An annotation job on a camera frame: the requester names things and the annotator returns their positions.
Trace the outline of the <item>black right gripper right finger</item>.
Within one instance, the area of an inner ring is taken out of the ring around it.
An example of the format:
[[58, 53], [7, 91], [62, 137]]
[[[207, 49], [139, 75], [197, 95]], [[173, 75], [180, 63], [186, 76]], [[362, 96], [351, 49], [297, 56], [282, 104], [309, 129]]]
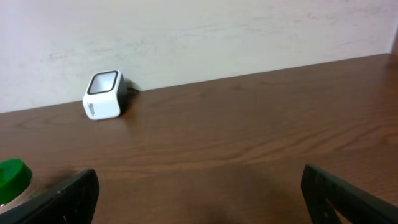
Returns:
[[304, 167], [301, 191], [313, 223], [340, 223], [340, 213], [351, 223], [397, 224], [396, 206], [315, 165]]

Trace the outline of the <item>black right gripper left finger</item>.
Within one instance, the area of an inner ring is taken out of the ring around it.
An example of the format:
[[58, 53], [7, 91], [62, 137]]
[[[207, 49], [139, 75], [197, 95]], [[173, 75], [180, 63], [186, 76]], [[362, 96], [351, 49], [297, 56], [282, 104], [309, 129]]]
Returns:
[[1, 224], [90, 224], [99, 192], [95, 170], [86, 169], [38, 197], [4, 212], [1, 214]]

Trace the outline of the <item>green lid jar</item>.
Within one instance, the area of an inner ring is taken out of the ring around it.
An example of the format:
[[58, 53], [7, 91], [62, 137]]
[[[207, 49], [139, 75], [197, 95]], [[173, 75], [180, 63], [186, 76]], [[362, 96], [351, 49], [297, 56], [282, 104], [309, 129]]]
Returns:
[[1, 213], [36, 197], [40, 191], [40, 182], [25, 162], [20, 159], [1, 162]]

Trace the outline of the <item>white barcode scanner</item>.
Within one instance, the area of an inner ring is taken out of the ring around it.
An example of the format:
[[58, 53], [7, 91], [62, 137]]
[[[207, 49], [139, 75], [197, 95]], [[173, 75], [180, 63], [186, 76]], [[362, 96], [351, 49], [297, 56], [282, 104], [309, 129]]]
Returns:
[[129, 92], [122, 73], [111, 70], [93, 75], [82, 103], [91, 120], [121, 116], [129, 104]]

